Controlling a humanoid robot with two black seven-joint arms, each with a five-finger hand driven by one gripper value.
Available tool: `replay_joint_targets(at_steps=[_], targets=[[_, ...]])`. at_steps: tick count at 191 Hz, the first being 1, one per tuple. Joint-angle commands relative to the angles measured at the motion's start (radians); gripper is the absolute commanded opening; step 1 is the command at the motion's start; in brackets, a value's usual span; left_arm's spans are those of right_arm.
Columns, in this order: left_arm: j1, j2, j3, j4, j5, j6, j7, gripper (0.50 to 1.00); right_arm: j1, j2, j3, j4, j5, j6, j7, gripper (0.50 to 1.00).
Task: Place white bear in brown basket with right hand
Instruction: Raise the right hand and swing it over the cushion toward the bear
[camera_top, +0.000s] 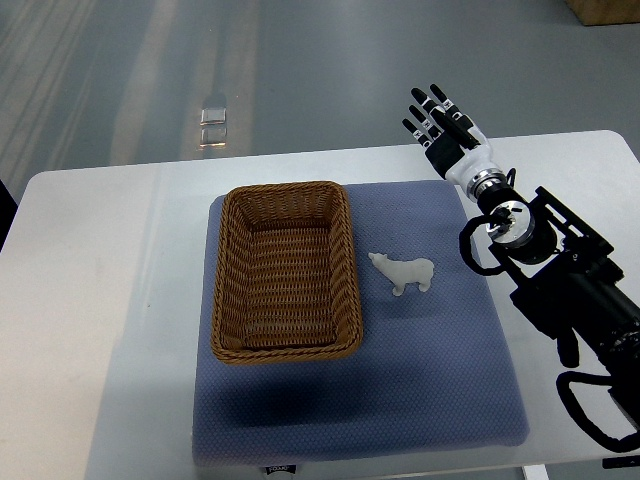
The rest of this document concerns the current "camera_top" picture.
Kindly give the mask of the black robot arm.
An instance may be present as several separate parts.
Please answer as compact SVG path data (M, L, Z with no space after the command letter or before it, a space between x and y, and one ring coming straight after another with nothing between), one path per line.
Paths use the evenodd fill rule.
M591 421L571 386L605 386L633 427L639 425L639 307L617 286L622 269L612 245L543 187L527 201L515 173L496 168L473 176L467 192L481 213L459 235L464 263L475 273L507 273L513 305L555 341L566 372L556 380L573 421L615 453L638 449L639 434L621 439Z

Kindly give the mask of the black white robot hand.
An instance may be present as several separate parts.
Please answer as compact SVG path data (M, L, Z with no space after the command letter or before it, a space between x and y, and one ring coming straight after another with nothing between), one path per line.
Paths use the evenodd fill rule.
M486 136L437 85L429 92L414 87L411 95L413 118L403 119L402 125L441 178L477 200L482 190L505 177Z

